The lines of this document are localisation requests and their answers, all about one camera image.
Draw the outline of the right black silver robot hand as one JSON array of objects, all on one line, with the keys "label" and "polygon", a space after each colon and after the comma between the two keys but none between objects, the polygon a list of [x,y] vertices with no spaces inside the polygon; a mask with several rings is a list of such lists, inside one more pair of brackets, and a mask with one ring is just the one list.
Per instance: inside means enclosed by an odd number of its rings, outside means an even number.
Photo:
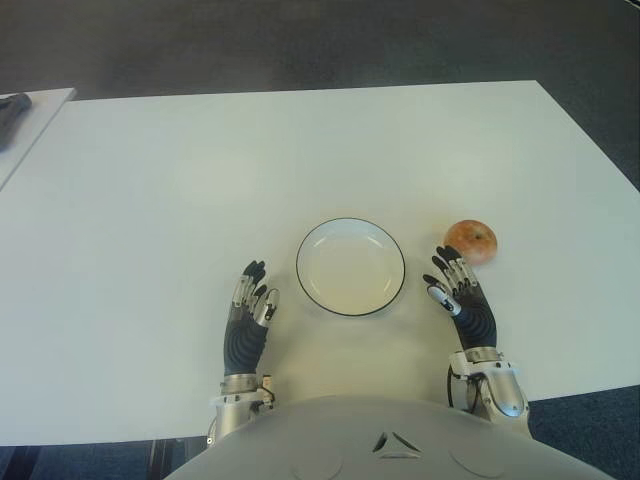
[{"label": "right black silver robot hand", "polygon": [[491,307],[473,269],[452,246],[438,246],[432,257],[446,282],[424,274],[427,294],[452,318],[464,350],[497,346]]}]

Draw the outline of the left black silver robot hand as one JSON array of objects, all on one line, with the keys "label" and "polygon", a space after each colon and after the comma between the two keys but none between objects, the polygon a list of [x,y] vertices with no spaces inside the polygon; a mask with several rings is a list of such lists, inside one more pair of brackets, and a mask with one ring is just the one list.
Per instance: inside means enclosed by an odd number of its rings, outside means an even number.
[{"label": "left black silver robot hand", "polygon": [[246,266],[234,289],[223,343],[224,375],[255,374],[279,303],[263,282],[265,262]]}]

